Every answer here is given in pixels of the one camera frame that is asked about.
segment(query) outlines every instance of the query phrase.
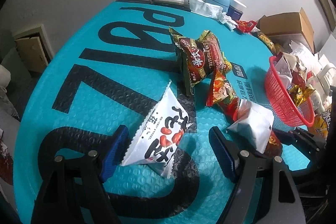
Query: red oval logo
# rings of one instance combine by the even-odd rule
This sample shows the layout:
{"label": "red oval logo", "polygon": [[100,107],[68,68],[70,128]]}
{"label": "red oval logo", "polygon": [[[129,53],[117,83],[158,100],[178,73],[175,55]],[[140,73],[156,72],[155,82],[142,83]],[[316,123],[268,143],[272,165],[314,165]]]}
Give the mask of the red oval logo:
{"label": "red oval logo", "polygon": [[190,54],[191,54],[191,63],[196,69],[201,69],[204,67],[205,63],[205,57],[204,53],[198,49],[190,49]]}

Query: bubble texture surface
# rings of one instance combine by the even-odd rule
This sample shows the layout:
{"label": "bubble texture surface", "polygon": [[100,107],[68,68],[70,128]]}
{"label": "bubble texture surface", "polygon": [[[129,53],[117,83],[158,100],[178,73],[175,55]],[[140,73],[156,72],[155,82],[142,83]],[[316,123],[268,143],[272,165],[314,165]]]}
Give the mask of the bubble texture surface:
{"label": "bubble texture surface", "polygon": [[[177,83],[182,80],[179,74],[79,58],[85,48],[90,48],[176,60],[174,52],[108,44],[101,41],[98,37],[100,28],[115,21],[168,28],[145,20],[141,11],[120,10],[121,7],[143,7],[183,16],[185,24],[176,28],[176,30],[187,37],[197,38],[203,30],[211,30],[218,37],[226,58],[244,68],[256,102],[270,107],[264,93],[263,81],[269,67],[268,58],[271,54],[268,48],[257,38],[248,34],[239,35],[236,32],[230,32],[225,26],[212,19],[182,10],[156,5],[113,2],[84,25],[58,52],[31,95],[17,136],[14,158],[14,191],[18,213],[23,224],[30,223],[34,199],[42,183],[37,165],[37,153],[43,138],[48,132],[55,128],[70,126],[111,135],[120,124],[124,124],[129,128],[130,137],[132,137],[144,119],[144,116],[84,83],[81,83],[78,87],[68,113],[53,109],[52,106],[57,94],[74,64],[87,66],[155,101],[160,100],[169,80],[172,80],[171,89],[177,95]],[[152,32],[148,32],[148,34],[153,35],[160,43],[171,43],[168,35]],[[114,29],[113,35],[135,38],[124,28]],[[239,95],[237,79],[241,81],[244,81],[244,79],[234,76],[232,72],[227,75],[227,78]],[[88,81],[95,81],[95,79],[88,77]],[[166,180],[145,165],[135,165],[118,166],[113,177],[105,182],[104,187],[110,193],[160,198],[172,191],[174,177],[177,176],[178,172],[181,172],[185,177],[199,176],[199,189],[196,198],[185,211],[164,219],[137,219],[137,223],[215,224],[224,209],[234,185],[224,177],[219,167],[209,145],[208,131],[212,126],[218,126],[224,132],[226,138],[230,140],[232,138],[225,133],[229,123],[221,111],[216,107],[205,106],[209,83],[210,79],[205,79],[195,87],[197,131],[195,128],[195,132],[184,134],[179,145],[181,148],[179,150],[180,154],[176,153],[174,158],[173,178]],[[144,101],[131,100],[126,93],[120,94],[119,97],[123,97],[125,102],[133,104],[135,108],[144,104]],[[274,124],[279,129],[288,130],[277,119]],[[75,134],[73,138],[81,138],[81,136]],[[193,166],[182,164],[184,161],[182,150],[191,156],[194,161]],[[71,154],[71,151],[59,151],[58,153]],[[305,168],[309,162],[292,146],[284,147],[283,159],[292,170]],[[256,185],[251,203],[252,207],[258,201],[258,191],[260,192],[260,182]],[[255,210],[254,207],[249,211],[245,220],[246,223],[252,222],[253,210]],[[134,223],[135,221],[128,217],[120,217],[120,219],[123,224]]]}

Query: silver bolt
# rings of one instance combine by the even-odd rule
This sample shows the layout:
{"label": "silver bolt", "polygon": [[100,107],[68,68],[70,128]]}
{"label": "silver bolt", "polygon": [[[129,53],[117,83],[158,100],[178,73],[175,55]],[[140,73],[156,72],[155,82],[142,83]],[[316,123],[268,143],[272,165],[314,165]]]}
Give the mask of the silver bolt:
{"label": "silver bolt", "polygon": [[95,157],[95,156],[98,155],[98,152],[97,152],[96,150],[90,150],[89,153],[88,153],[88,155],[89,155],[90,157]]}
{"label": "silver bolt", "polygon": [[240,154],[243,156],[243,157],[248,157],[250,155],[250,153],[246,150],[242,150],[240,151]]}
{"label": "silver bolt", "polygon": [[281,163],[282,162],[282,158],[280,156],[275,156],[274,157],[274,160],[278,163]]}
{"label": "silver bolt", "polygon": [[56,162],[60,162],[62,160],[63,160],[63,156],[60,156],[60,155],[58,155],[54,158],[54,161],[56,161]]}

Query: red plastic basket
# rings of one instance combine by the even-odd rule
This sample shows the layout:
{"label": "red plastic basket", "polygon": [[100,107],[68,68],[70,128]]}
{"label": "red plastic basket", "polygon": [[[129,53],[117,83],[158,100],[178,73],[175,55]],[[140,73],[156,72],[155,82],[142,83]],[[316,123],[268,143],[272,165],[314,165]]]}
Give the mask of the red plastic basket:
{"label": "red plastic basket", "polygon": [[274,66],[278,63],[278,57],[269,58],[269,69],[265,78],[265,91],[273,110],[281,121],[291,127],[306,125],[311,127],[314,123],[314,110],[310,99],[295,106],[292,98],[283,86]]}

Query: teal table mat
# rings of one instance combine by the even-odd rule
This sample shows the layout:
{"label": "teal table mat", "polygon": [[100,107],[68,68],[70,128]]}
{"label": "teal table mat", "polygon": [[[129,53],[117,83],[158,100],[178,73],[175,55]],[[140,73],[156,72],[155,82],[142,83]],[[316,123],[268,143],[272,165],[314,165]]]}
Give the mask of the teal table mat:
{"label": "teal table mat", "polygon": [[[219,109],[205,106],[210,79],[196,85],[193,98],[184,96],[168,26],[192,38],[211,30],[234,64],[227,78],[238,96],[271,109],[264,91],[271,53],[259,39],[184,10],[113,2],[65,44],[31,95],[14,158],[14,192],[23,224],[30,223],[48,160],[82,155],[120,124],[132,137],[169,80],[193,122],[174,157],[173,178],[164,179],[146,165],[119,166],[104,187],[122,223],[134,223],[135,218],[137,223],[216,223],[233,184],[223,176],[208,131],[218,126],[231,139],[225,133],[229,123]],[[274,126],[290,129],[277,117]],[[38,158],[46,136],[53,141]],[[309,163],[293,146],[284,146],[282,156],[291,170]],[[246,223],[253,220],[260,186],[257,180]],[[82,210],[86,222],[92,222],[85,205]]]}

